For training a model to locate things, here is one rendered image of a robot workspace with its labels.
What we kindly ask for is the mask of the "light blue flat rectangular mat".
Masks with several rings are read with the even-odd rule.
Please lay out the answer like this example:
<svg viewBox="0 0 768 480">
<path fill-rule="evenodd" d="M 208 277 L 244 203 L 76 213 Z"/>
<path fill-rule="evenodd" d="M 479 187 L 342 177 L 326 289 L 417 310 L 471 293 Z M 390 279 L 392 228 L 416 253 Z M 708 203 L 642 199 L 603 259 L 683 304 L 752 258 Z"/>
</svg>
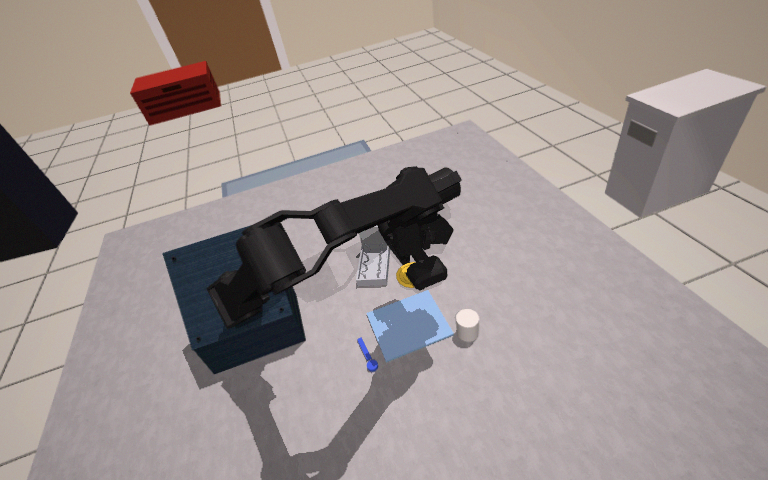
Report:
<svg viewBox="0 0 768 480">
<path fill-rule="evenodd" d="M 428 290 L 367 316 L 386 362 L 454 335 Z"/>
</svg>

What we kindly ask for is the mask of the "yellow plate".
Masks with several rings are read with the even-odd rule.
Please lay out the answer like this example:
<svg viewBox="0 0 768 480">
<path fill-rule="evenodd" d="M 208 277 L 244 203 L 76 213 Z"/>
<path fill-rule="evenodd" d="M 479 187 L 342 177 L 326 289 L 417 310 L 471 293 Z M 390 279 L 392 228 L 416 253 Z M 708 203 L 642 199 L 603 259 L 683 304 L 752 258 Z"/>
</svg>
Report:
<svg viewBox="0 0 768 480">
<path fill-rule="evenodd" d="M 414 285 L 411 283 L 411 281 L 409 280 L 409 278 L 408 278 L 408 277 L 407 277 L 407 275 L 406 275 L 407 269 L 408 269 L 408 267 L 409 267 L 409 266 L 410 266 L 412 263 L 415 263 L 415 262 L 410 262 L 410 263 L 407 263 L 407 264 L 404 264 L 404 265 L 402 265 L 402 266 L 401 266 L 401 267 L 398 269 L 398 271 L 397 271 L 397 273 L 396 273 L 396 278 L 397 278 L 397 281 L 398 281 L 398 282 L 399 282 L 401 285 L 403 285 L 404 287 L 408 287 L 408 288 L 415 288 L 415 287 L 414 287 Z"/>
</svg>

